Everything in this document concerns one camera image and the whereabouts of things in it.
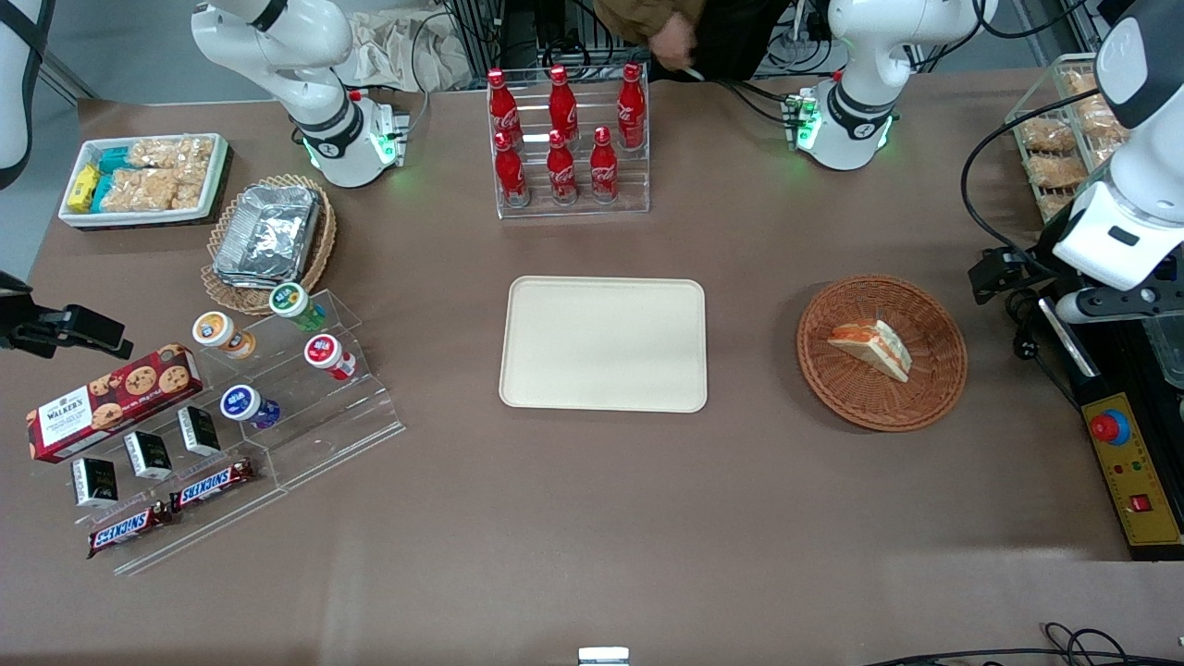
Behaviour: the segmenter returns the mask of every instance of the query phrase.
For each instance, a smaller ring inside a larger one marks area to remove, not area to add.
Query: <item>wicker basket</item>
[[[309,249],[308,263],[304,267],[304,277],[300,281],[307,292],[313,293],[313,287],[316,286],[316,282],[321,278],[321,274],[324,273],[326,264],[329,263],[329,254],[333,252],[333,241],[337,236],[337,217],[333,212],[333,204],[329,203],[328,194],[324,193],[323,187],[303,175],[272,175],[264,178],[255,185],[274,185],[277,187],[298,185],[315,190],[321,194],[321,213],[316,224],[316,238],[313,239],[313,246]],[[238,207],[238,201],[242,197],[243,193],[239,192],[238,197],[234,197],[234,200],[226,206],[221,217],[218,218],[214,230],[210,233],[210,243],[206,244],[206,248],[210,250],[211,260],[218,255],[218,248],[221,246],[223,238],[226,237],[226,228],[230,225],[231,218],[234,217],[234,210]],[[268,299],[271,295],[270,289],[231,287],[218,280],[218,276],[214,275],[213,264],[201,269],[201,282],[206,286],[206,293],[210,294],[210,297],[225,308],[257,316],[271,314],[271,306],[268,305]]]
[[[879,318],[908,347],[913,367],[897,382],[826,342],[836,326]],[[818,398],[864,428],[925,428],[953,409],[966,385],[966,345],[941,303],[887,275],[856,275],[829,284],[798,325],[798,363]]]

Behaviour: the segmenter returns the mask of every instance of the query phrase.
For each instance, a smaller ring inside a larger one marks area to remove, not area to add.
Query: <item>coca-cola bottle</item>
[[[580,126],[575,119],[575,95],[567,85],[567,68],[551,68],[551,127],[558,129],[568,147],[575,147],[580,140]]]
[[[645,145],[645,92],[642,91],[642,65],[625,63],[625,84],[617,97],[620,122],[620,146],[636,151]]]
[[[497,181],[502,184],[502,199],[513,209],[525,207],[530,203],[530,190],[526,186],[522,158],[511,149],[514,143],[504,132],[494,134],[494,147],[497,148],[494,167]]]
[[[575,160],[572,152],[567,149],[567,141],[562,133],[552,129],[551,152],[547,153],[547,171],[551,172],[551,196],[560,206],[570,206],[575,203]]]
[[[504,132],[514,148],[522,146],[517,102],[506,89],[506,75],[497,68],[489,70],[489,115],[494,119],[494,132]]]
[[[617,200],[617,153],[612,152],[612,135],[607,127],[596,128],[592,148],[592,198],[598,204]]]

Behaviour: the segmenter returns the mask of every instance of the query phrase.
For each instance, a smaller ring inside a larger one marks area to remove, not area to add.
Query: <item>black small box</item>
[[[165,479],[173,473],[165,440],[150,433],[129,433],[123,436],[123,448],[131,461],[131,470],[142,479]]]
[[[214,418],[208,411],[195,406],[182,406],[176,412],[176,420],[181,424],[181,437],[185,438],[186,449],[198,455],[213,455],[221,450],[218,446]]]
[[[70,463],[78,506],[103,508],[120,501],[115,489],[115,463],[109,460],[81,457]]]

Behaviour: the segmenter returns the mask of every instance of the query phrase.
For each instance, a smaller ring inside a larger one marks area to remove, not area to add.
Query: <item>red switch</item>
[[[1103,442],[1119,447],[1131,438],[1131,423],[1122,412],[1115,409],[1107,409],[1089,420],[1089,434]]]
[[[1151,511],[1151,498],[1147,495],[1131,495],[1131,511],[1135,513]]]

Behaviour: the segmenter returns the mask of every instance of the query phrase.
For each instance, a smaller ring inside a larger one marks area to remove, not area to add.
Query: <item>gray floor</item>
[[[406,2],[339,1],[367,11]],[[245,78],[206,60],[189,34],[192,4],[175,0],[58,0],[50,47],[99,96],[133,103],[260,100],[265,94]],[[995,24],[1017,30],[1008,0]],[[1048,49],[1058,53],[1056,45]],[[169,53],[168,58],[157,53]],[[842,63],[842,50],[828,68]],[[941,71],[1034,66],[1024,40],[980,36],[951,55]],[[28,169],[0,192],[0,270],[26,277],[54,214],[78,143],[73,108],[39,85],[33,104],[33,154]]]

